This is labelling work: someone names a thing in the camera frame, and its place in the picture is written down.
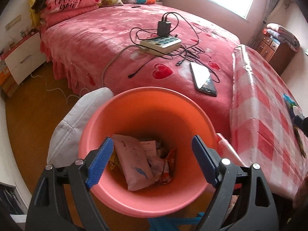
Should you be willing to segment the black charger adapter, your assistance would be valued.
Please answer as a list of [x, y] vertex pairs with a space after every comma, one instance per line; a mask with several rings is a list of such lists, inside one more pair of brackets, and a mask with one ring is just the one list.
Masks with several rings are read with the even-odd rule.
[[171, 31], [171, 22], [169, 21], [159, 21], [157, 25], [157, 36], [167, 37]]

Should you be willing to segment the grey curtain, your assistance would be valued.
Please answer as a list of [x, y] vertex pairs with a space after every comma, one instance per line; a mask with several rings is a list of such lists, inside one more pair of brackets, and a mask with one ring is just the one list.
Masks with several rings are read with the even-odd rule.
[[253, 31], [253, 35], [249, 40], [249, 46], [253, 46], [255, 44], [258, 34], [260, 33], [264, 25], [267, 23], [271, 12], [275, 9], [278, 2], [279, 0], [265, 0], [264, 5], [262, 6], [262, 13], [257, 18], [256, 27]]

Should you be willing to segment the folded blankets on cabinet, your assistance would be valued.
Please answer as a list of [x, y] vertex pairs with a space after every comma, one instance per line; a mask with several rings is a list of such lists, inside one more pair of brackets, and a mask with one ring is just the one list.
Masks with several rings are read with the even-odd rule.
[[276, 23], [269, 23], [266, 26], [267, 33], [281, 43], [286, 43], [294, 52], [300, 50], [300, 42], [293, 33]]

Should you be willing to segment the pink floral bed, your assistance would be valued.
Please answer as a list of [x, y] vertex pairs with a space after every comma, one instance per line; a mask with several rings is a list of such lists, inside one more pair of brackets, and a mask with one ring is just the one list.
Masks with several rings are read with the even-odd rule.
[[[155, 57], [133, 46], [149, 38], [164, 14], [182, 40], [186, 53]], [[215, 130], [231, 137], [232, 52], [238, 37], [216, 24], [161, 5], [104, 7], [62, 21], [41, 33], [41, 50], [53, 63], [56, 79], [65, 78], [74, 93], [109, 88], [119, 94], [137, 87], [163, 87], [195, 101]], [[217, 96], [195, 88], [190, 62], [207, 67]]]

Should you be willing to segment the white cushioned stool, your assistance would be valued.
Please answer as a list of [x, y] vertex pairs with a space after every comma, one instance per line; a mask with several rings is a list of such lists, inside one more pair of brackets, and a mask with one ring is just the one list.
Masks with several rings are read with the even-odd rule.
[[56, 168], [71, 165], [78, 159], [82, 132], [95, 111], [113, 98], [109, 88], [100, 88], [82, 96], [56, 126], [50, 139], [47, 164]]

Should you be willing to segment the brown wooden cabinet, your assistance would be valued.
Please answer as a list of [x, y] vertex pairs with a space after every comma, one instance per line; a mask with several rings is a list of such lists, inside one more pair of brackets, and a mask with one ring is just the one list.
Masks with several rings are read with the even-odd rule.
[[282, 75], [295, 54], [300, 48], [295, 49], [287, 43], [282, 43], [271, 35], [260, 32], [253, 47], [261, 57], [269, 63], [278, 75]]

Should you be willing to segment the black smartphone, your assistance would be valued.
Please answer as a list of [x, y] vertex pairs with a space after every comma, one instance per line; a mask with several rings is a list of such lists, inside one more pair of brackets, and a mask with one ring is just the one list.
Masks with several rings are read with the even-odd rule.
[[217, 91], [214, 85], [214, 81], [211, 78], [209, 69], [195, 62], [190, 62], [189, 65], [191, 68], [191, 73], [193, 76], [196, 90], [216, 97]]

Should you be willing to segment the grey foil pouch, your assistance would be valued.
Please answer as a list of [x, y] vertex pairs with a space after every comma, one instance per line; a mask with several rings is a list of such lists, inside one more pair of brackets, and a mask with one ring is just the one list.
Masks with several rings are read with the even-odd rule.
[[141, 190], [154, 184], [155, 179], [140, 142], [136, 138], [116, 134], [112, 136], [112, 140], [128, 191]]

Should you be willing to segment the yellow snack wrapper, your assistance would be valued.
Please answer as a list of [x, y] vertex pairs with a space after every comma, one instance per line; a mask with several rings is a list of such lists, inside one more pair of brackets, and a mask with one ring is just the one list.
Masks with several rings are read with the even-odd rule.
[[115, 151], [112, 153], [109, 159], [109, 168], [111, 171], [114, 170], [115, 168], [121, 169], [120, 161]]

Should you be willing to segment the white plastic wrapper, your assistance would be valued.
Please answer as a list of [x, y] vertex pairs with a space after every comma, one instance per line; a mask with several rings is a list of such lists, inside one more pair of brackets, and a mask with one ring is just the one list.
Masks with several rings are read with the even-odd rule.
[[155, 181], [159, 180], [164, 169], [165, 161], [157, 156], [156, 142], [153, 141], [141, 141], [141, 145], [146, 153], [147, 161], [151, 169], [151, 173]]

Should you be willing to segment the red Tok Tok snack bag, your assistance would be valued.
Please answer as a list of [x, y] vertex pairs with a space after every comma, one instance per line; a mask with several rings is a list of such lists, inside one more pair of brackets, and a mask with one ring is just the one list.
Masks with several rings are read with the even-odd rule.
[[159, 178], [160, 184], [166, 185], [172, 181], [175, 171], [176, 155], [177, 155], [177, 149], [171, 149], [168, 155], [163, 159], [164, 166], [161, 176]]

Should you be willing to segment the red white checkered tablecloth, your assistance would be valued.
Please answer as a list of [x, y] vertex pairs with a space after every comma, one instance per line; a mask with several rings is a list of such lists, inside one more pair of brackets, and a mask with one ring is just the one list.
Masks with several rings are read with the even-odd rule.
[[254, 49], [243, 44], [233, 53], [231, 144], [242, 162], [258, 163], [271, 191], [293, 199], [307, 175], [307, 137], [296, 139], [283, 96], [291, 92]]

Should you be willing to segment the white nightstand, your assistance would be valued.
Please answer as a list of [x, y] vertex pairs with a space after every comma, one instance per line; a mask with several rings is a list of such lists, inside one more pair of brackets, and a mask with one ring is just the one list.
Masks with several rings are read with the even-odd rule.
[[33, 71], [46, 62], [41, 52], [40, 33], [28, 35], [5, 56], [4, 61], [16, 84], [20, 85]]

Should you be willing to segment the pink love you pillow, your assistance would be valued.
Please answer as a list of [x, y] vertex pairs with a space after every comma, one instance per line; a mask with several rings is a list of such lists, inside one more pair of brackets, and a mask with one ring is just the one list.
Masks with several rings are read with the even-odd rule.
[[48, 14], [62, 11], [69, 11], [78, 8], [85, 8], [101, 3], [101, 0], [47, 0], [45, 2]]

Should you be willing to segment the green blue snack bag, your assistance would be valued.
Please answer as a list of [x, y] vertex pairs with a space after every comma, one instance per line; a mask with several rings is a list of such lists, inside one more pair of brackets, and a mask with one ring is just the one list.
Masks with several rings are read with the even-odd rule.
[[287, 106], [292, 123], [297, 127], [300, 127], [303, 124], [303, 120], [305, 119], [305, 117], [299, 105], [297, 105], [297, 103], [287, 94], [283, 95], [283, 99]]

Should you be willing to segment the white power strip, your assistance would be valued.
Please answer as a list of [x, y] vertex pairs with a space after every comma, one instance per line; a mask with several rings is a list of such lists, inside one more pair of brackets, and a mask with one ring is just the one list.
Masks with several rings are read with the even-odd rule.
[[142, 40], [139, 45], [144, 52], [155, 56], [164, 56], [180, 48], [182, 40], [168, 36], [157, 39]]

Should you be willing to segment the brown floral small pillow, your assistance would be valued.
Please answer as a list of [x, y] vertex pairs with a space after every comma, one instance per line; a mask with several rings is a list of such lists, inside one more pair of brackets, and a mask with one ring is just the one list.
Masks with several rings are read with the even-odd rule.
[[122, 0], [101, 0], [98, 4], [99, 7], [113, 7], [113, 6], [123, 6]]

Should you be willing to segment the orange trash bin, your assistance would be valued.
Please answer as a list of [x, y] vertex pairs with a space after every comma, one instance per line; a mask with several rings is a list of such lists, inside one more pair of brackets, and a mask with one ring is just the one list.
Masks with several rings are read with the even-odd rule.
[[99, 107], [88, 121], [78, 156], [86, 155], [113, 134], [159, 140], [176, 149], [170, 183], [130, 192], [124, 176], [105, 169], [93, 194], [107, 207], [137, 218], [155, 218], [176, 212], [197, 199], [207, 182], [192, 151], [195, 135], [216, 148], [216, 132], [206, 113], [188, 97], [164, 88], [144, 87], [125, 91]]

